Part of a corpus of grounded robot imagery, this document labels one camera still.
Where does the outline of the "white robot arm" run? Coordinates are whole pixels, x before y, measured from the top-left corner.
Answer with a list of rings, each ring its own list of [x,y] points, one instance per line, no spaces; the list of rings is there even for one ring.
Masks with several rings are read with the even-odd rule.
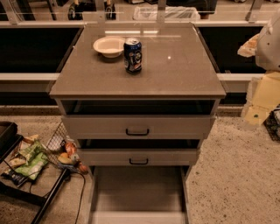
[[[256,65],[266,71],[242,115],[248,124],[261,125],[280,104],[280,9],[237,53],[247,58],[255,56]]]

